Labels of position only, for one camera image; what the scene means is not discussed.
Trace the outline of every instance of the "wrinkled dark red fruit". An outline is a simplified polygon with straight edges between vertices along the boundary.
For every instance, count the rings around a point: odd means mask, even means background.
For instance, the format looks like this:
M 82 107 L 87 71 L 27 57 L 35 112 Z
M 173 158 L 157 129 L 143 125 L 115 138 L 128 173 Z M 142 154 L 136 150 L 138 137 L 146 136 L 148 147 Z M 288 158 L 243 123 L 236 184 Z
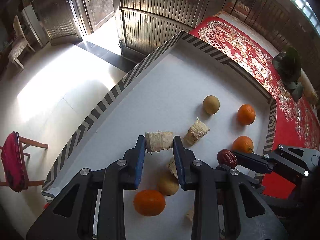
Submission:
M 217 155 L 218 163 L 225 164 L 230 168 L 235 168 L 238 165 L 237 157 L 228 149 L 222 149 Z

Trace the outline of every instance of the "chair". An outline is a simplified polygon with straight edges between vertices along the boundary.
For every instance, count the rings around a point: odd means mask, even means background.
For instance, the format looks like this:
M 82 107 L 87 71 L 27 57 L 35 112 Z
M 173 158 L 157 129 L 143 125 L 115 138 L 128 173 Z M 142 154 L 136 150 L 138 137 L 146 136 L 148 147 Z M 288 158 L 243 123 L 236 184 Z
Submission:
M 0 147 L 6 178 L 6 182 L 0 182 L 0 186 L 8 186 L 14 191 L 20 192 L 23 189 L 28 189 L 28 187 L 43 184 L 44 180 L 29 181 L 24 155 L 30 157 L 30 154 L 23 152 L 29 146 L 48 148 L 47 144 L 24 138 L 14 131 L 7 137 L 4 146 Z
M 14 40 L 12 44 L 12 49 L 8 55 L 8 58 L 10 62 L 14 63 L 18 67 L 20 66 L 22 70 L 24 70 L 23 65 L 18 60 L 18 56 L 22 53 L 22 51 L 25 49 L 26 46 L 28 46 L 33 52 L 36 52 L 36 51 L 31 47 L 31 45 L 27 41 L 22 31 L 18 16 L 14 17 L 13 28 L 14 28 L 14 31 L 16 32 L 17 38 Z

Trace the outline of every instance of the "floral pattern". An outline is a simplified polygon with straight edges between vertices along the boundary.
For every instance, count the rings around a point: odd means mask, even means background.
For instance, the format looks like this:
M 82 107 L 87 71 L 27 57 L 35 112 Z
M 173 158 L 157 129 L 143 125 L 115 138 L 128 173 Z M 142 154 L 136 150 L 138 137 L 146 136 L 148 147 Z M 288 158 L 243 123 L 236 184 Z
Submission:
M 277 101 L 277 108 L 284 114 L 286 121 L 294 122 L 294 129 L 303 145 L 318 149 L 320 129 L 309 103 L 305 98 L 301 98 L 298 103 L 294 102 L 267 52 L 223 20 L 209 21 L 207 27 L 199 29 L 198 34 L 202 40 L 236 61 L 257 79 Z

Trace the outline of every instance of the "round brown fruit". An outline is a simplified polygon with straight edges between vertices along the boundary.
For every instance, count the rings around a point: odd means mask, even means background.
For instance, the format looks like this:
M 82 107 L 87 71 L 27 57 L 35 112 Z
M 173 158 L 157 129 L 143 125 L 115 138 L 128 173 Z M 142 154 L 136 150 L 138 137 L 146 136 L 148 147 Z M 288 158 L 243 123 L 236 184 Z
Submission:
M 240 136 L 233 142 L 232 150 L 242 153 L 253 153 L 253 142 L 247 136 Z
M 227 149 L 222 149 L 217 154 L 219 164 L 225 164 L 230 168 L 235 168 L 238 165 L 237 157 Z
M 203 108 L 208 114 L 215 114 L 220 108 L 220 102 L 215 96 L 207 96 L 203 100 Z
M 165 199 L 159 191 L 147 189 L 135 195 L 133 206 L 143 216 L 157 216 L 164 210 Z
M 242 105 L 237 113 L 237 119 L 242 125 L 252 124 L 256 118 L 256 112 L 250 105 Z
M 158 180 L 158 190 L 165 196 L 171 196 L 177 193 L 179 183 L 175 176 L 169 172 L 165 172 Z

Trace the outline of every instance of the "sunlight on floor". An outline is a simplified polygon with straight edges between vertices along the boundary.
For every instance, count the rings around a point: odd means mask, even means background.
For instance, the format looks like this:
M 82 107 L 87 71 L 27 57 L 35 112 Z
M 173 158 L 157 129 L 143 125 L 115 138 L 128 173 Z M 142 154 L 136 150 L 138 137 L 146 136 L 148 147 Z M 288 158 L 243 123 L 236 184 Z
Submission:
M 116 18 L 114 16 L 94 33 L 84 37 L 84 41 L 89 41 L 115 54 L 121 55 Z
M 60 101 L 70 90 L 89 80 L 101 82 L 108 90 L 115 85 L 107 62 L 72 46 L 47 64 L 18 94 L 24 122 Z

